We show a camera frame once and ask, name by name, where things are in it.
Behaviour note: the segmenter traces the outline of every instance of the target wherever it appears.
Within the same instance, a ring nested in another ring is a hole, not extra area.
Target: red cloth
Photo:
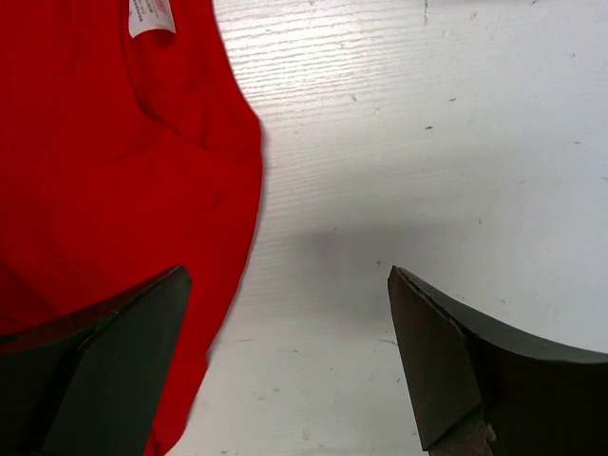
[[[211,0],[177,34],[127,0],[9,0],[0,28],[0,333],[182,264],[193,290],[147,455],[180,438],[256,225],[257,117]]]

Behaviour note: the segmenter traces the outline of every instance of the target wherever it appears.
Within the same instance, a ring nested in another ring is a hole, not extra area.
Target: red fabric
[[[260,128],[211,0],[2,0],[0,333],[183,264],[193,290],[146,455],[180,438],[256,224]]]

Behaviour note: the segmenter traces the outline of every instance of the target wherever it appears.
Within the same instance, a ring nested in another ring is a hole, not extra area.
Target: clothing tag
[[[149,30],[175,33],[169,0],[129,0],[129,34],[135,38]]]

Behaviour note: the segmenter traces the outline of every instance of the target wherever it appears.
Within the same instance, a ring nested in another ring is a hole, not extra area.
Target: care label
[[[175,33],[169,0],[129,0],[129,34],[135,38],[149,30]]]

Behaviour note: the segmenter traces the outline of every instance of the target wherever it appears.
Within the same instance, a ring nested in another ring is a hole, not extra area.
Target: white wooden surface
[[[421,454],[393,263],[608,351],[608,3],[428,0],[426,25],[424,0],[216,8],[267,191],[173,455]]]

